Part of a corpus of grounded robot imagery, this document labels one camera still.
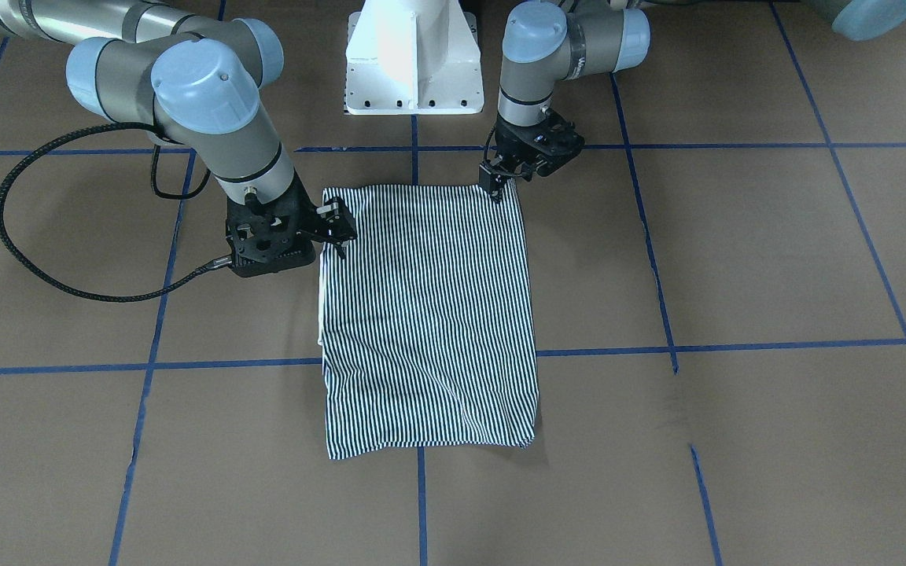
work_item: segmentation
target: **white mounting bracket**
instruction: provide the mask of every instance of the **white mounting bracket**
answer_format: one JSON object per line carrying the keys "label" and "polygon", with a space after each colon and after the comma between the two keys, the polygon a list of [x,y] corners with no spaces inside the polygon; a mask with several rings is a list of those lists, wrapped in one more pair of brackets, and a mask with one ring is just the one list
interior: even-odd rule
{"label": "white mounting bracket", "polygon": [[350,114],[477,114],[477,20],[457,0],[366,0],[348,18]]}

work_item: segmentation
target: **robotic arm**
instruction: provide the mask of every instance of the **robotic arm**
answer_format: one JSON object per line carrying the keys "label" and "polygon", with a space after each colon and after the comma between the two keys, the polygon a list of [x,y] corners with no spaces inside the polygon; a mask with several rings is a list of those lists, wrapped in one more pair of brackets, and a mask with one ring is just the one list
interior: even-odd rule
{"label": "robotic arm", "polygon": [[500,201],[508,179],[547,176],[582,151],[575,125],[551,110],[558,80],[617,72],[644,60],[650,29],[640,10],[615,10],[606,0],[528,1],[510,12],[503,39],[499,118],[479,184]]}
{"label": "robotic arm", "polygon": [[314,207],[261,104],[284,64],[263,22],[145,0],[0,0],[0,36],[75,44],[65,74],[83,107],[197,150],[226,191],[237,275],[308,265],[312,241],[341,250],[355,237],[342,200]]}

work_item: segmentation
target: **gray surface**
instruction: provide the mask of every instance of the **gray surface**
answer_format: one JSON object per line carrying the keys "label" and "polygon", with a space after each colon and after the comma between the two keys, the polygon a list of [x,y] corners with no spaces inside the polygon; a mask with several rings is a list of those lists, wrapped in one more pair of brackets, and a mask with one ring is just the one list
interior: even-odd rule
{"label": "gray surface", "polygon": [[[412,144],[408,118],[341,115],[345,22],[359,4],[229,2],[227,17],[263,18],[284,39],[283,78],[262,96],[289,149]],[[418,144],[483,143],[513,4],[481,14],[488,110],[421,118]],[[906,25],[848,43],[805,6],[776,6],[831,139],[906,141]],[[617,76],[632,143],[823,143],[768,5],[647,13],[650,55]],[[100,121],[65,89],[65,54],[6,48],[0,150]],[[606,76],[563,83],[554,107],[589,143],[623,142]],[[420,152],[418,180],[474,182],[479,153]],[[906,148],[838,154],[906,320]],[[19,159],[0,156],[0,181]],[[323,186],[413,178],[409,151],[294,159],[314,200]],[[906,565],[906,344],[831,152],[641,149],[634,162],[679,377],[625,151],[589,149],[522,186],[521,203],[538,348],[611,355],[540,358],[532,450],[429,449],[421,501],[413,450],[327,461],[315,359],[197,368],[318,357],[315,267],[223,271],[163,308],[108,306],[50,289],[0,246],[0,565],[108,563],[157,326],[155,359],[182,369],[154,373],[119,566],[421,564],[420,502],[433,565],[712,564],[689,441],[724,564]],[[165,158],[166,190],[184,165]],[[10,228],[62,280],[155,288],[177,207],[149,196],[147,167],[147,155],[45,158],[17,184]],[[223,219],[215,186],[183,208],[175,276],[226,253]],[[784,340],[836,341],[746,350]],[[720,351],[729,343],[751,344]]]}

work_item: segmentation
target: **striped cloth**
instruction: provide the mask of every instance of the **striped cloth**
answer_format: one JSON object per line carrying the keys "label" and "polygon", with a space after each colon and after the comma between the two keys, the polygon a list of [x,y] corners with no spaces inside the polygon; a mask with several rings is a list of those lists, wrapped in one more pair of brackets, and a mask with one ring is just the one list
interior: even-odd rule
{"label": "striped cloth", "polygon": [[536,415],[524,228],[508,187],[324,189],[359,237],[320,264],[327,452],[526,447]]}

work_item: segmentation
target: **striped towel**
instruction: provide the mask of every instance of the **striped towel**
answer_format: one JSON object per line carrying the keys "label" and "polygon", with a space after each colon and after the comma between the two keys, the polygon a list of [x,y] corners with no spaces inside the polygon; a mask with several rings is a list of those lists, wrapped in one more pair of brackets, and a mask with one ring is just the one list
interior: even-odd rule
{"label": "striped towel", "polygon": [[524,228],[514,186],[324,189],[359,237],[324,247],[327,452],[526,447],[536,415]]}

